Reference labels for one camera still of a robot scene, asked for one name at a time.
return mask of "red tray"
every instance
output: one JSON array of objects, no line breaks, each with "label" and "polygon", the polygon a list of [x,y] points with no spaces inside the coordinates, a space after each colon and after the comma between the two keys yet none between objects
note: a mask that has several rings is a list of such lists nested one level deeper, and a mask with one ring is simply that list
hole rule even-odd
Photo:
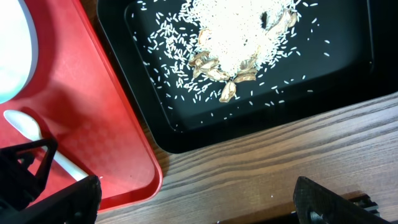
[{"label": "red tray", "polygon": [[[162,171],[79,0],[25,0],[39,40],[32,81],[4,110],[21,110],[58,150],[100,177],[100,212],[152,198]],[[0,118],[0,147],[27,142]],[[31,166],[35,172],[40,155]],[[56,162],[38,202],[75,183]]]}]

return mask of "plastic spoon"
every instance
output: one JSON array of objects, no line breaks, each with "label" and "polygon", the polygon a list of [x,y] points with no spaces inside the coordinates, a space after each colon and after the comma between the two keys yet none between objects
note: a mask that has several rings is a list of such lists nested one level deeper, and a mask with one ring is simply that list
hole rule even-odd
[{"label": "plastic spoon", "polygon": [[[28,114],[16,110],[6,110],[4,112],[4,117],[15,129],[25,136],[25,138],[31,141],[43,139],[39,124]],[[88,176],[86,172],[58,151],[54,155],[54,160],[77,181]]]}]

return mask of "dried mushroom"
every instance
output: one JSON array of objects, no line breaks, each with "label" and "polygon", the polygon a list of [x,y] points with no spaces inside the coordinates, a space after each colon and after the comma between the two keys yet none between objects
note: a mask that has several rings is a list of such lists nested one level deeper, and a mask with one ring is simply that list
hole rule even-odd
[{"label": "dried mushroom", "polygon": [[256,81],[256,73],[245,73],[244,75],[240,75],[234,79],[235,83],[240,83],[244,81]]},{"label": "dried mushroom", "polygon": [[215,68],[218,65],[219,61],[217,59],[210,60],[209,62],[200,66],[200,70],[203,72],[207,72],[212,68]]},{"label": "dried mushroom", "polygon": [[228,103],[236,93],[235,83],[229,81],[221,92],[220,102]]},{"label": "dried mushroom", "polygon": [[206,72],[206,76],[209,78],[212,78],[216,81],[222,81],[222,80],[229,80],[230,76],[226,72],[219,71],[218,69],[214,68],[211,69],[210,71]]},{"label": "dried mushroom", "polygon": [[289,28],[293,27],[296,24],[296,22],[297,22],[297,13],[294,12],[292,14],[292,18],[291,18],[291,20],[290,20],[290,22],[288,24],[288,27]]},{"label": "dried mushroom", "polygon": [[288,27],[293,27],[296,21],[296,13],[293,13],[293,15],[291,15],[290,11],[287,9],[284,11],[282,17],[279,19],[279,22],[269,30],[267,35],[279,36],[282,33],[286,32]]},{"label": "dried mushroom", "polygon": [[238,74],[236,74],[236,76],[241,76],[241,75],[246,75],[248,73],[254,73],[256,74],[258,71],[256,68],[250,68],[249,70],[241,70],[240,72],[238,72]]},{"label": "dried mushroom", "polygon": [[200,53],[198,53],[198,54],[196,54],[190,61],[189,61],[189,66],[196,66],[197,65],[197,60],[198,59],[200,59],[201,60],[201,58],[202,57],[208,57],[209,56],[209,54],[210,54],[210,52],[206,52],[206,51],[204,51],[204,52],[200,52]]},{"label": "dried mushroom", "polygon": [[201,67],[205,65],[204,58],[209,56],[209,52],[200,52],[196,54],[190,61],[189,66],[194,67],[193,69],[193,77],[198,78],[199,75],[203,72],[201,71]]}]

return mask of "white bowl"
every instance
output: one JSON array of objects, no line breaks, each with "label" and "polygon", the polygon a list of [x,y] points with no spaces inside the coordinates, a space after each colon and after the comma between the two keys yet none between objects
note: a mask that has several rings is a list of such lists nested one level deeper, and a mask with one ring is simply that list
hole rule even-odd
[{"label": "white bowl", "polygon": [[39,56],[36,29],[23,0],[0,0],[0,104],[32,78]]}]

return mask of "wooden table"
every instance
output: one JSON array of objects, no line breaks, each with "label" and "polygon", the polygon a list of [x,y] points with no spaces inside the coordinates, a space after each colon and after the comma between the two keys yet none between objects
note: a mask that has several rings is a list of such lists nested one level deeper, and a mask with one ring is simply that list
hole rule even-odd
[{"label": "wooden table", "polygon": [[[96,0],[82,3],[106,45]],[[398,94],[179,155],[159,149],[140,120],[164,173],[162,190],[148,202],[99,215],[98,223],[276,217],[294,210],[300,175],[347,198],[368,194],[383,218],[398,220]]]}]

